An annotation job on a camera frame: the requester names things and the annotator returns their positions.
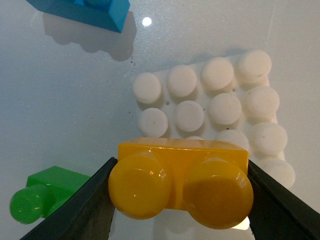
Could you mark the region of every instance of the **yellow block stud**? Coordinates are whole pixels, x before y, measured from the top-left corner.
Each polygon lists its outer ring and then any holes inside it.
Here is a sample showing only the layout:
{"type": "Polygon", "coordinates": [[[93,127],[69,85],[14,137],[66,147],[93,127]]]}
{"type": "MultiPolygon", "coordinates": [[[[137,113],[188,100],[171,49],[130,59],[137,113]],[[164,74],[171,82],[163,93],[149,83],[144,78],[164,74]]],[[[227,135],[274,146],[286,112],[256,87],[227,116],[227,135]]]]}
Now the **yellow block stud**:
{"type": "Polygon", "coordinates": [[[152,218],[167,208],[187,210],[209,228],[231,228],[253,204],[248,156],[221,141],[135,138],[118,147],[110,198],[134,219],[152,218]]]}
{"type": "Polygon", "coordinates": [[[171,176],[149,152],[129,155],[119,161],[109,177],[114,206],[133,219],[149,219],[168,204],[171,176]]]}

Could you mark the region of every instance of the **white surface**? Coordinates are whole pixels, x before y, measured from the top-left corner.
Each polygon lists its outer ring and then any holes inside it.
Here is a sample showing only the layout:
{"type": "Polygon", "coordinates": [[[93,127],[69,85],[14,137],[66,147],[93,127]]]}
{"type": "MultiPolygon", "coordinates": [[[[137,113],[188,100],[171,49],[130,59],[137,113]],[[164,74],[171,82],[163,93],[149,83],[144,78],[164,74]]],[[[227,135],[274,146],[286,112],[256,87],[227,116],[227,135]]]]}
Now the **white surface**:
{"type": "MultiPolygon", "coordinates": [[[[1,1],[0,239],[18,239],[39,223],[21,225],[9,213],[29,175],[52,165],[91,175],[117,156],[118,143],[141,135],[130,79],[248,49],[272,59],[277,120],[296,173],[290,190],[320,212],[319,2],[135,0],[130,11],[117,34],[43,14],[25,0],[1,1]]],[[[110,239],[253,237],[166,210],[144,221],[117,212],[110,239]]]]}

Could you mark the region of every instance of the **white block stud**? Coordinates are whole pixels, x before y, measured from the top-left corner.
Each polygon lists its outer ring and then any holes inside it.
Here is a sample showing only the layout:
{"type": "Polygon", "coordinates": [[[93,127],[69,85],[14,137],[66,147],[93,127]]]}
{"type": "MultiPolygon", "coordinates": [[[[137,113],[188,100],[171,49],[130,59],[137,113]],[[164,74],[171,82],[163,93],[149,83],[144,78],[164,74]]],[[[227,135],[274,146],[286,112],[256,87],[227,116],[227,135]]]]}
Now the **white block stud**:
{"type": "Polygon", "coordinates": [[[254,83],[269,74],[271,65],[271,59],[265,51],[251,50],[239,59],[237,67],[245,77],[245,82],[254,83]]]}
{"type": "Polygon", "coordinates": [[[150,72],[138,75],[132,83],[134,98],[143,104],[153,104],[161,96],[161,83],[159,78],[150,72]]]}
{"type": "Polygon", "coordinates": [[[183,101],[174,110],[174,123],[182,131],[198,130],[205,120],[204,109],[195,101],[183,101]]]}
{"type": "Polygon", "coordinates": [[[209,90],[220,90],[226,87],[234,77],[234,67],[223,57],[214,57],[206,62],[202,69],[202,78],[209,90]]]}
{"type": "Polygon", "coordinates": [[[286,161],[278,158],[267,158],[258,161],[257,165],[287,189],[295,183],[295,170],[286,161]]]}
{"type": "Polygon", "coordinates": [[[228,129],[220,131],[216,136],[215,140],[222,142],[229,142],[235,144],[244,150],[249,151],[249,140],[242,132],[234,129],[228,129]]]}
{"type": "Polygon", "coordinates": [[[188,136],[186,139],[205,140],[203,137],[200,137],[200,136],[188,136]]]}
{"type": "Polygon", "coordinates": [[[230,93],[221,93],[210,101],[208,112],[215,123],[228,125],[239,119],[242,107],[236,96],[230,93]]]}
{"type": "Polygon", "coordinates": [[[159,138],[166,133],[169,122],[163,111],[151,107],[141,113],[138,125],[143,136],[159,138]]]}
{"type": "Polygon", "coordinates": [[[248,90],[243,97],[245,112],[254,118],[273,117],[278,110],[280,98],[269,86],[257,86],[248,90]]]}
{"type": "Polygon", "coordinates": [[[251,142],[260,152],[277,155],[284,150],[288,142],[286,130],[278,123],[263,122],[251,129],[251,142]]]}
{"type": "Polygon", "coordinates": [[[190,95],[197,86],[195,71],[186,65],[178,65],[168,73],[166,85],[169,92],[178,98],[190,95]]]}

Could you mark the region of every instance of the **white toy block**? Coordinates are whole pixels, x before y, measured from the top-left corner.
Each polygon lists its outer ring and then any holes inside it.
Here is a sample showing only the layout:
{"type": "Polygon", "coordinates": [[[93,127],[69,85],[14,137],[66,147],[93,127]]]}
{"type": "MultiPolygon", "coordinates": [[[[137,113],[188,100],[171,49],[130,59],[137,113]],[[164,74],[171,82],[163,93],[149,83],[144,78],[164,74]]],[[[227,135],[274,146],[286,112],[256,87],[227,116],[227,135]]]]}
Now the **white toy block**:
{"type": "Polygon", "coordinates": [[[251,50],[142,73],[132,82],[139,129],[146,137],[234,143],[289,188],[294,170],[279,162],[288,136],[277,122],[280,99],[269,85],[271,66],[266,52],[251,50]],[[288,175],[279,177],[282,170],[288,175]]]}

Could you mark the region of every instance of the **plastic building block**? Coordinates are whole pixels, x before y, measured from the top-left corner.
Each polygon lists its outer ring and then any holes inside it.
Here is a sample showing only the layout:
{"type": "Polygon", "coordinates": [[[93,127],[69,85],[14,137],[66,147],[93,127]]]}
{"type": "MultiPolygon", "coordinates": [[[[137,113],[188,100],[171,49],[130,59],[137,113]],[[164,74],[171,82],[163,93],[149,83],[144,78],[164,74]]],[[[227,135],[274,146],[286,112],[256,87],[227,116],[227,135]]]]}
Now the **plastic building block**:
{"type": "Polygon", "coordinates": [[[128,0],[27,0],[37,10],[121,33],[128,0]]]}
{"type": "Polygon", "coordinates": [[[11,198],[11,215],[22,224],[31,224],[41,217],[47,218],[89,178],[58,166],[30,175],[26,187],[11,198]]]}
{"type": "Polygon", "coordinates": [[[108,180],[111,157],[68,201],[20,240],[107,240],[115,212],[108,180]]]}
{"type": "Polygon", "coordinates": [[[248,155],[221,141],[136,138],[118,147],[109,195],[134,219],[152,218],[166,208],[187,210],[209,228],[231,228],[253,204],[248,155]]]}
{"type": "Polygon", "coordinates": [[[131,84],[138,127],[145,137],[226,141],[286,188],[295,171],[285,161],[288,141],[277,122],[280,104],[270,87],[272,62],[262,50],[145,72],[131,84]]]}

